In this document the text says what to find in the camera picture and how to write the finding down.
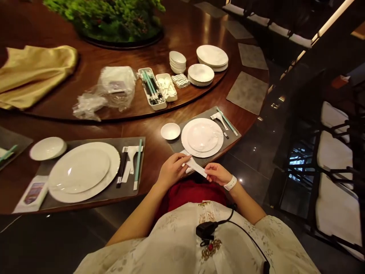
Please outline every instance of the red skirt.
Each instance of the red skirt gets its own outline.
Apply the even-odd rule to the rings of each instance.
[[[162,199],[155,222],[167,212],[170,212],[188,202],[201,203],[215,201],[227,206],[228,199],[221,186],[216,183],[196,183],[193,180],[177,182]]]

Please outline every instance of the plastic bag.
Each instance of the plastic bag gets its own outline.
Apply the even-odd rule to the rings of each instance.
[[[108,101],[103,96],[95,94],[96,91],[97,86],[94,86],[91,90],[77,97],[78,103],[72,108],[75,117],[98,122],[101,121],[95,112],[103,106],[106,106]]]
[[[104,67],[98,84],[78,96],[78,104],[73,107],[74,116],[101,121],[95,112],[104,106],[118,108],[120,112],[129,108],[137,77],[131,67]]]
[[[137,74],[131,67],[105,67],[98,80],[98,93],[108,100],[109,107],[122,112],[130,107],[134,98],[136,80]]]

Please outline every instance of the marble floor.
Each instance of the marble floor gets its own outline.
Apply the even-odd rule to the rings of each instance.
[[[215,6],[221,3],[209,2]],[[267,58],[267,64],[270,83],[278,83],[286,68],[273,58]],[[270,207],[269,183],[280,162],[278,155],[285,155],[285,135],[290,130],[285,128],[290,97],[314,73],[305,63],[298,64],[268,94],[260,119],[218,162],[242,180],[247,192],[268,214],[292,228],[321,273],[364,273],[364,265],[358,260],[306,235]],[[0,216],[0,273],[72,273],[85,255],[106,244],[142,199],[52,215]]]

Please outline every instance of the smartwatch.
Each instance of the smartwatch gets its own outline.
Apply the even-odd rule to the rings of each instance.
[[[235,176],[232,175],[232,179],[228,184],[225,184],[223,187],[230,191],[237,183],[237,178]]]

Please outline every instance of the green plant centerpiece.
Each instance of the green plant centerpiece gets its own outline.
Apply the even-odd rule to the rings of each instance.
[[[84,37],[106,43],[134,43],[162,31],[154,10],[161,0],[44,0],[49,10],[70,21]]]

